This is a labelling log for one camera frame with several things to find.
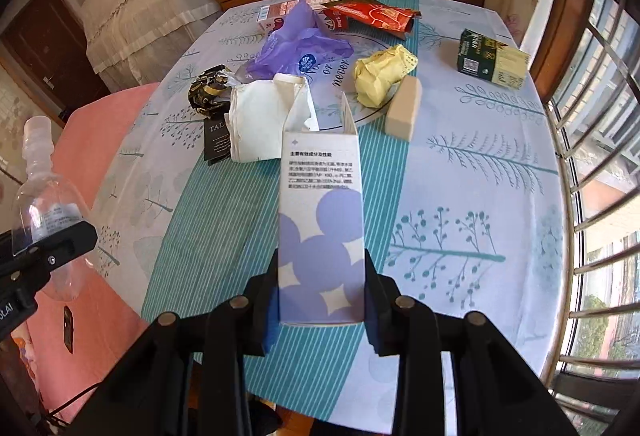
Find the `pink cloth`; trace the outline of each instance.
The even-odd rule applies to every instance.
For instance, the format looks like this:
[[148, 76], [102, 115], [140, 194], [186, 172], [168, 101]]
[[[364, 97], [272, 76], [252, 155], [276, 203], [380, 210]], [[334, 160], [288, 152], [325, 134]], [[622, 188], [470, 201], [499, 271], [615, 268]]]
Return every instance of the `pink cloth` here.
[[[92, 207], [111, 160], [158, 83], [104, 97], [75, 111], [53, 153], [54, 171], [71, 180]], [[64, 302], [39, 292], [38, 311], [28, 321], [44, 405], [57, 408], [100, 382], [147, 324], [94, 270], [79, 297], [67, 303], [74, 318], [74, 353], [63, 340]], [[62, 411], [70, 421], [89, 395]]]

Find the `plastic bottle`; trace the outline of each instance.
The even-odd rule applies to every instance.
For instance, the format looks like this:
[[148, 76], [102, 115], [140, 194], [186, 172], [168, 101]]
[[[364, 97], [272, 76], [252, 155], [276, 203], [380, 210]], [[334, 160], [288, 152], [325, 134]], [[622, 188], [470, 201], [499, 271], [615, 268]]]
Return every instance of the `plastic bottle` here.
[[[52, 172], [51, 153], [51, 121], [48, 117], [32, 117], [24, 125], [22, 145], [28, 179], [14, 200], [14, 256], [88, 217], [78, 189], [64, 176]], [[90, 266], [88, 254], [70, 261], [51, 272], [43, 291], [57, 301], [72, 301], [80, 293]]]

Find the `green box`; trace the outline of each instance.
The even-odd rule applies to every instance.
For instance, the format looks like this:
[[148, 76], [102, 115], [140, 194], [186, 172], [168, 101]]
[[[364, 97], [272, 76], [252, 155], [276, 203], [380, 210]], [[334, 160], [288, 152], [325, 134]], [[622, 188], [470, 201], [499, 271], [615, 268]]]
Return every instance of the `green box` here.
[[460, 37], [458, 71], [518, 90], [527, 76], [529, 55], [465, 28]]

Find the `brown door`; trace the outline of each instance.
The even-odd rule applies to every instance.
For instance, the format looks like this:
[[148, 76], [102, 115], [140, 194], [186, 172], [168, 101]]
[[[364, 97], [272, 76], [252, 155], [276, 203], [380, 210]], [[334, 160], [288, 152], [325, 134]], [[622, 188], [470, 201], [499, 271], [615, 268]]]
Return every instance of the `brown door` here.
[[73, 111], [109, 95], [86, 57], [84, 31], [62, 0], [31, 0], [2, 41], [61, 108]]

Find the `blue logo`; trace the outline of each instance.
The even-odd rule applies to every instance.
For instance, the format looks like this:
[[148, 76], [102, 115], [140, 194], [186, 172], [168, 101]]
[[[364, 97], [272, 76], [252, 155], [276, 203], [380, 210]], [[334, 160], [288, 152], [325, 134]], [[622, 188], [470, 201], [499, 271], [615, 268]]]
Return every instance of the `blue logo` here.
[[316, 65], [316, 58], [311, 54], [305, 54], [300, 58], [300, 73], [306, 73]]

